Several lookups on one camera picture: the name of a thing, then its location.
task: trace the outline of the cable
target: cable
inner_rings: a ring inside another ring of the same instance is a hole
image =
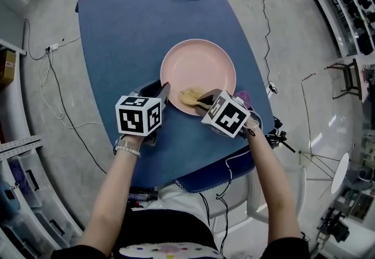
[[[204,206],[206,207],[207,221],[209,222],[209,227],[210,227],[210,226],[211,226],[211,225],[210,225],[210,207],[209,207],[209,204],[208,204],[206,198],[204,197],[204,195],[201,194],[201,193],[199,193],[199,194],[200,194],[200,196],[201,196],[202,199],[203,199]]]
[[[69,43],[72,43],[72,42],[75,42],[75,41],[79,40],[80,38],[81,38],[81,36],[79,36],[78,38],[76,38],[76,39],[74,39],[74,40],[71,40],[71,41],[68,41],[68,42],[66,42],[66,43],[63,43],[62,45],[59,45],[59,46],[61,47],[61,46],[68,45]]]
[[[224,199],[220,199],[221,202],[225,205],[225,208],[226,208],[226,211],[225,211],[225,220],[226,220],[226,226],[225,226],[225,236],[223,238],[223,241],[221,242],[221,246],[220,246],[220,253],[223,255],[223,250],[224,250],[224,242],[225,242],[225,239],[227,239],[227,236],[228,236],[228,204],[227,202],[224,200]]]
[[[31,51],[30,51],[30,36],[31,36],[31,26],[30,26],[30,22],[27,18],[25,18],[25,21],[28,23],[29,25],[29,37],[28,37],[28,51],[29,51],[29,55],[31,57],[31,59],[33,60],[40,60],[40,59],[43,59],[44,57],[46,57],[47,55],[47,51],[45,51],[44,55],[41,56],[41,57],[38,57],[38,58],[35,58],[32,54],[31,54]]]
[[[65,122],[63,121],[64,117],[65,117],[65,114],[63,112],[60,112],[59,115],[57,115],[55,113],[55,111],[52,109],[52,107],[50,106],[50,104],[48,104],[48,102],[46,101],[45,97],[44,97],[44,94],[43,94],[43,87],[44,85],[46,84],[46,80],[47,80],[47,77],[48,77],[48,74],[51,70],[51,66],[52,66],[52,63],[53,63],[53,56],[51,54],[51,58],[50,58],[50,61],[51,61],[51,64],[48,66],[48,69],[45,71],[45,73],[43,74],[42,78],[40,78],[40,67],[42,66],[42,63],[44,61],[45,57],[43,57],[39,63],[39,68],[37,70],[37,77],[39,79],[39,87],[40,87],[40,94],[42,95],[42,99],[43,101],[45,102],[45,104],[48,106],[48,108],[50,108],[50,110],[52,111],[53,115],[62,122],[62,124],[68,128],[68,129],[73,129],[73,127],[65,124]],[[89,122],[85,122],[84,124],[81,124],[81,125],[76,125],[74,126],[75,128],[80,128],[84,125],[88,125],[88,124],[95,124],[95,125],[103,125],[101,124],[100,122],[94,122],[94,121],[89,121]]]
[[[270,83],[270,73],[271,73],[271,70],[270,70],[270,66],[268,65],[268,61],[267,61],[267,56],[268,56],[268,54],[270,53],[270,50],[271,50],[270,43],[268,41],[268,35],[271,34],[271,27],[270,27],[270,20],[268,19],[267,15],[265,14],[265,0],[263,0],[263,14],[264,14],[264,17],[267,20],[267,26],[268,26],[268,33],[264,37],[265,41],[267,43],[267,53],[264,56],[264,60],[265,60],[265,63],[267,65],[267,70],[268,70],[268,72],[267,72],[267,82],[268,82],[268,87],[270,88],[270,90],[273,93],[277,94],[277,89],[274,86],[272,86],[271,83]]]
[[[308,126],[308,129],[309,129],[309,150],[310,150],[310,154],[312,154],[312,145],[311,145],[311,127],[310,127],[310,118],[309,118],[309,110],[307,108],[307,101],[306,101],[306,96],[305,96],[305,90],[304,90],[304,86],[302,85],[302,81],[301,81],[301,88],[302,88],[302,95],[304,97],[304,102],[305,102],[305,109],[306,109],[306,116],[307,116],[307,126]]]
[[[88,149],[87,145],[85,144],[85,142],[83,141],[82,137],[80,136],[80,134],[77,132],[77,129],[75,128],[73,122],[71,121],[69,115],[68,115],[68,112],[66,111],[66,108],[65,108],[65,105],[64,105],[64,100],[63,100],[63,96],[61,94],[61,89],[60,89],[60,83],[57,79],[57,76],[56,76],[56,73],[54,72],[54,69],[52,67],[52,61],[51,61],[51,58],[49,56],[49,52],[50,52],[50,49],[48,48],[47,49],[47,56],[48,56],[48,61],[49,61],[49,65],[50,65],[50,69],[52,70],[52,73],[54,75],[54,78],[56,79],[56,83],[57,83],[57,88],[59,89],[59,94],[60,94],[60,99],[61,99],[61,104],[63,105],[63,108],[64,108],[64,111],[65,111],[65,114],[66,114],[66,117],[68,118],[68,120],[70,121],[71,123],[71,126],[73,127],[74,131],[76,132],[78,138],[81,140],[81,142],[83,143],[84,147],[86,148],[87,152],[90,154],[90,156],[92,157],[92,159],[94,160],[95,164],[100,168],[100,170],[102,172],[104,172],[105,174],[107,174],[103,168],[100,167],[100,165],[98,164],[98,162],[96,162],[93,154],[90,152],[90,150]]]
[[[228,161],[231,160],[231,159],[234,159],[234,158],[237,158],[239,156],[242,156],[242,155],[245,155],[247,153],[249,153],[250,150],[246,151],[245,153],[242,153],[242,154],[239,154],[239,155],[236,155],[236,156],[233,156],[233,157],[230,157],[230,158],[227,158],[225,160],[225,164],[228,168],[228,171],[229,171],[229,181],[228,181],[228,185],[227,187],[224,189],[224,191],[221,193],[221,194],[216,194],[216,199],[217,200],[220,200],[226,207],[226,212],[225,212],[225,220],[226,220],[226,227],[225,227],[225,236],[223,238],[223,241],[221,242],[221,246],[220,246],[220,253],[223,254],[223,249],[224,249],[224,242],[225,242],[225,239],[227,238],[228,236],[228,204],[226,203],[226,201],[223,199],[224,195],[227,193],[231,183],[232,183],[232,179],[233,179],[233,174],[232,174],[232,170],[230,169],[229,167],[229,164],[228,164]]]

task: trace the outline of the white chair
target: white chair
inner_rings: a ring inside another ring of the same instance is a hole
[[[295,201],[295,211],[297,216],[299,216],[302,208],[304,206],[305,195],[306,195],[306,170],[304,166],[289,166],[284,167],[289,183],[291,185],[294,201]],[[268,223],[268,216],[264,214],[263,211],[267,205],[265,204],[263,193],[261,190],[258,174],[256,170],[246,175],[247,177],[247,198],[243,200],[243,204],[232,208],[229,211],[229,222],[231,220],[230,213],[235,210],[242,211],[242,215],[245,217],[242,221],[238,221],[235,224],[229,225],[228,233],[231,233],[240,227],[245,226],[253,219]],[[224,214],[216,216],[211,219],[211,230],[215,238],[221,238],[225,235],[224,228]]]

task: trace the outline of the concrete floor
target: concrete floor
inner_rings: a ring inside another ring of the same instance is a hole
[[[63,39],[67,42],[80,36],[78,16],[74,11],[77,1],[32,0],[26,17],[32,27],[30,48],[34,56],[41,56],[48,45],[61,43]],[[244,29],[265,80],[267,68],[264,55],[267,45],[264,36],[268,29],[262,12],[262,0],[229,2]],[[313,0],[266,0],[266,12],[272,27],[268,57],[270,79],[278,88],[278,94],[270,99],[273,113],[284,123],[282,130],[288,133],[288,143],[297,151],[308,151],[309,131],[301,80],[316,73],[304,82],[312,148],[321,155],[339,159],[352,146],[353,104],[358,101],[354,96],[332,100],[332,96],[339,93],[343,79],[340,73],[323,69],[338,58],[329,28]],[[61,47],[54,53],[53,60],[66,108],[74,123],[101,122],[80,40]],[[39,90],[38,67],[39,62],[29,60],[28,57],[24,60],[23,92],[29,122],[33,132],[43,137],[43,164],[58,194],[73,216],[85,225],[104,175],[95,166],[74,131],[65,128],[43,102]],[[41,73],[47,67],[45,60]],[[43,92],[56,111],[62,109],[52,75]],[[104,127],[89,124],[80,127],[78,132],[98,163],[108,170],[113,153]],[[300,163],[298,154],[293,154],[285,147],[278,148],[275,152],[284,165]],[[308,166],[307,171],[308,177],[325,177],[313,165]],[[329,182],[307,184],[305,207],[299,221],[301,230],[313,241],[319,219],[335,197],[330,192],[322,196],[329,185]],[[244,258],[251,255],[259,258],[266,245],[267,225],[252,221],[228,236],[224,251],[227,257]]]

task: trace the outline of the handle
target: handle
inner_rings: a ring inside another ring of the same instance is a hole
[[[54,219],[51,219],[50,223],[52,225],[54,225],[54,227],[57,229],[57,231],[60,232],[61,236],[65,234],[65,232],[63,231],[63,229],[60,228],[60,226],[56,223],[56,221]]]
[[[39,189],[39,185],[38,185],[38,183],[36,182],[36,180],[35,180],[35,177],[34,177],[34,175],[33,175],[33,172],[31,171],[31,169],[28,169],[27,171],[26,171],[26,173],[29,175],[29,177],[30,177],[30,180],[33,182],[33,184],[34,184],[34,191],[37,191],[38,189]]]
[[[33,254],[34,257],[40,257],[42,254],[29,242],[27,239],[23,239],[23,243],[25,243],[24,247],[27,251]]]
[[[4,190],[4,192],[5,192],[5,195],[8,198],[8,200],[16,199],[16,195],[14,194],[14,192],[11,189]]]

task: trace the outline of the table leg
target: table leg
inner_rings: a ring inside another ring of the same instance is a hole
[[[353,96],[357,96],[357,97],[359,97],[359,93],[354,93],[354,92],[352,92],[352,91],[345,91],[344,93],[340,94],[340,95],[337,96],[337,97],[333,97],[332,99],[334,100],[334,99],[336,99],[336,98],[342,97],[342,96],[344,96],[345,94],[351,94],[351,95],[353,95]]]
[[[307,153],[307,152],[303,152],[303,151],[300,151],[299,154],[312,155],[312,156],[315,156],[315,157],[321,157],[321,158],[325,158],[325,159],[329,159],[329,160],[340,162],[340,160],[337,160],[337,159],[333,159],[333,158],[330,158],[330,157],[325,157],[325,156],[317,155],[317,154],[313,154],[313,153]]]
[[[345,94],[350,94],[350,93],[349,93],[349,91],[345,91],[344,93],[340,94],[340,95],[337,96],[337,97],[333,97],[332,99],[334,100],[334,99],[336,99],[336,98],[342,97],[342,96],[344,96]]]
[[[333,181],[332,179],[306,179],[306,181]]]
[[[331,66],[327,66],[326,69],[338,69],[338,70],[346,70],[345,67],[338,67],[338,66],[334,66],[334,65],[331,65]]]

